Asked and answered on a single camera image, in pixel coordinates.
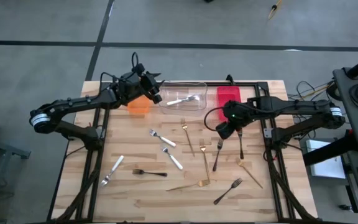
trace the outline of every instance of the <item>red container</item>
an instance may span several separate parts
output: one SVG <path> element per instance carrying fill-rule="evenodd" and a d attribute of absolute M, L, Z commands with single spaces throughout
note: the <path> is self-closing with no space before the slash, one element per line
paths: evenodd
<path fill-rule="evenodd" d="M 218 95 L 218 106 L 224 106 L 229 100 L 235 100 L 241 103 L 240 88 L 238 86 L 218 86 L 216 90 Z M 226 121 L 223 110 L 218 110 L 220 121 Z"/>

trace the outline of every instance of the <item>black fork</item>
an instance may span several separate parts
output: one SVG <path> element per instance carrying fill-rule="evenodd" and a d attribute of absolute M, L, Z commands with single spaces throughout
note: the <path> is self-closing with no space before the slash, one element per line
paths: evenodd
<path fill-rule="evenodd" d="M 244 153 L 242 152 L 242 129 L 237 131 L 240 139 L 240 158 L 244 159 Z"/>
<path fill-rule="evenodd" d="M 236 181 L 233 182 L 233 184 L 231 184 L 231 187 L 229 190 L 227 190 L 227 192 L 225 192 L 222 196 L 218 197 L 218 199 L 216 199 L 214 201 L 214 204 L 217 205 L 221 200 L 222 198 L 233 188 L 236 188 L 238 185 L 240 185 L 242 182 L 242 179 L 241 178 L 238 178 Z"/>
<path fill-rule="evenodd" d="M 216 159 L 215 159 L 215 164 L 214 167 L 212 168 L 212 171 L 216 171 L 216 167 L 218 166 L 218 156 L 219 156 L 219 152 L 221 151 L 223 146 L 223 139 L 220 139 L 218 142 L 218 153 L 216 154 Z"/>

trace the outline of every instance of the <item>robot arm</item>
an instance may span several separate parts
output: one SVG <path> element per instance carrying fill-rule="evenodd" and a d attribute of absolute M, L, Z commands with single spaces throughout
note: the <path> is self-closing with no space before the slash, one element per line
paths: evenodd
<path fill-rule="evenodd" d="M 55 100 L 52 103 L 42 105 L 40 108 L 30 112 L 30 124 L 35 132 L 48 134 L 58 132 L 63 137 L 80 138 L 85 148 L 97 150 L 101 147 L 99 134 L 94 127 L 79 127 L 62 121 L 62 118 L 69 113 L 92 110 L 95 108 L 116 109 L 121 105 L 127 105 L 134 99 L 145 95 L 155 104 L 162 101 L 158 94 L 162 83 L 157 83 L 155 77 L 159 74 L 144 73 L 144 67 L 137 63 L 132 71 L 123 74 L 121 78 L 112 76 L 111 83 L 100 82 L 99 93 L 96 96 L 85 96 L 82 98 L 67 98 L 66 100 Z"/>
<path fill-rule="evenodd" d="M 227 121 L 217 125 L 216 131 L 222 139 L 227 139 L 234 131 L 256 120 L 275 118 L 281 114 L 312 117 L 288 128 L 264 130 L 264 134 L 277 144 L 288 142 L 293 136 L 306 134 L 318 128 L 337 129 L 345 123 L 341 109 L 330 101 L 283 101 L 274 96 L 260 96 L 249 98 L 245 103 L 227 102 L 223 106 L 223 115 Z"/>

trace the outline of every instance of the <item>white label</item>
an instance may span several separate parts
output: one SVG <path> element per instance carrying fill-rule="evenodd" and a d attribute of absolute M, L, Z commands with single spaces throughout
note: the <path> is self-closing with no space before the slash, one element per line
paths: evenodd
<path fill-rule="evenodd" d="M 330 110 L 334 116 L 342 116 L 342 112 L 340 108 L 330 108 Z"/>
<path fill-rule="evenodd" d="M 342 113 L 341 112 L 333 112 L 333 115 L 334 116 L 342 116 Z"/>

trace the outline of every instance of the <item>orange cup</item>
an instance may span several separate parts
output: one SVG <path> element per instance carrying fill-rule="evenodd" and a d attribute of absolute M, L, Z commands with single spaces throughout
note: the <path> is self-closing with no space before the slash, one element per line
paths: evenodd
<path fill-rule="evenodd" d="M 150 100 L 146 96 L 141 96 L 128 103 L 127 110 L 131 114 L 147 114 L 150 111 Z"/>

